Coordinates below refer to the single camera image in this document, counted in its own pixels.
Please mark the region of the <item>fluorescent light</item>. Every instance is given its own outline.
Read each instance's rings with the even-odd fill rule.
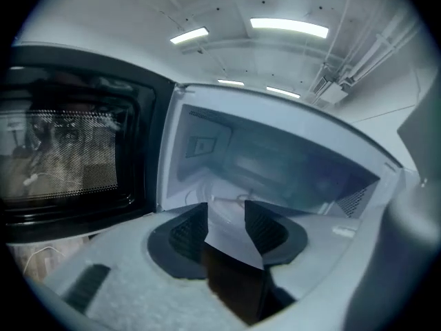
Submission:
[[[313,25],[312,23],[293,21],[291,19],[250,19],[253,28],[276,28],[279,30],[295,30],[326,38],[328,28]]]
[[[193,30],[191,32],[187,32],[184,34],[181,34],[180,36],[174,37],[170,39],[170,41],[173,44],[177,44],[183,41],[188,41],[189,39],[206,36],[208,34],[208,31],[205,27],[199,28],[198,30]]]
[[[284,94],[286,96],[291,96],[291,97],[294,97],[294,98],[300,98],[300,95],[298,95],[298,94],[291,93],[291,92],[284,91],[284,90],[278,90],[277,88],[267,87],[267,90],[272,91],[272,92],[281,93],[281,94]]]
[[[218,80],[220,83],[229,83],[230,85],[236,85],[236,86],[244,86],[245,84],[240,81],[229,81],[229,80]]]

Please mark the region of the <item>mesh screen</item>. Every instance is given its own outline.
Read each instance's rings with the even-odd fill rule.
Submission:
[[[117,189],[118,130],[106,113],[0,113],[2,199],[55,199]]]

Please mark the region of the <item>microwave door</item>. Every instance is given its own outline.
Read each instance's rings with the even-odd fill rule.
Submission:
[[[154,212],[173,89],[110,57],[14,47],[0,91],[6,241],[90,234]]]

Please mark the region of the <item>microwave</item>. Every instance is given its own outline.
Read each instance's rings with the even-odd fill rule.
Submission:
[[[45,284],[75,317],[108,327],[170,307],[183,330],[241,329],[201,285],[203,244],[267,273],[283,311],[258,328],[340,325],[389,203],[420,180],[360,131],[289,99],[179,84],[60,46],[13,47],[10,65],[0,98],[6,243],[102,232]]]

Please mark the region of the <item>ceiling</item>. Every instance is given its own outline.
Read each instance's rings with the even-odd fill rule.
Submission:
[[[319,78],[327,74],[341,80],[403,5],[408,5],[405,0],[45,0],[36,14],[111,38],[115,43],[106,54],[130,45],[150,58],[153,71],[175,81],[242,81],[246,88],[280,88],[312,103]],[[396,34],[415,19],[407,8]],[[257,30],[249,21],[253,17],[314,23],[329,33],[322,39]],[[201,27],[209,35],[178,45],[170,42]],[[350,92],[348,85],[343,87]]]

